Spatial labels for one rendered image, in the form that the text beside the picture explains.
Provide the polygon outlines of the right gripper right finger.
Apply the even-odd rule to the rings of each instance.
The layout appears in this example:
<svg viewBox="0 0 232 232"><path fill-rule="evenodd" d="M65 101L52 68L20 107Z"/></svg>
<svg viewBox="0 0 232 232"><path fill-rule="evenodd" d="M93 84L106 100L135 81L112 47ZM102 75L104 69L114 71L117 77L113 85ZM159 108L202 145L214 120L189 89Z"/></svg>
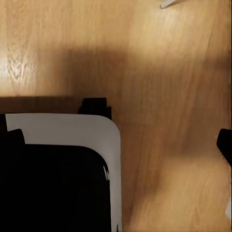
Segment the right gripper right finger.
<svg viewBox="0 0 232 232"><path fill-rule="evenodd" d="M218 134L217 147L232 166L232 130L222 128Z"/></svg>

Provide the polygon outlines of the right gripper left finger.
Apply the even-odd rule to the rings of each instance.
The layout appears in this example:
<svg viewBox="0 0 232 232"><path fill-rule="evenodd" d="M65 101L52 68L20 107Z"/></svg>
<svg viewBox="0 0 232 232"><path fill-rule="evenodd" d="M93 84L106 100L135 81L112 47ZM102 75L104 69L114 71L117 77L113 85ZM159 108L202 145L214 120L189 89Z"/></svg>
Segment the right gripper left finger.
<svg viewBox="0 0 232 232"><path fill-rule="evenodd" d="M21 129L0 134L0 187L25 147Z"/></svg>

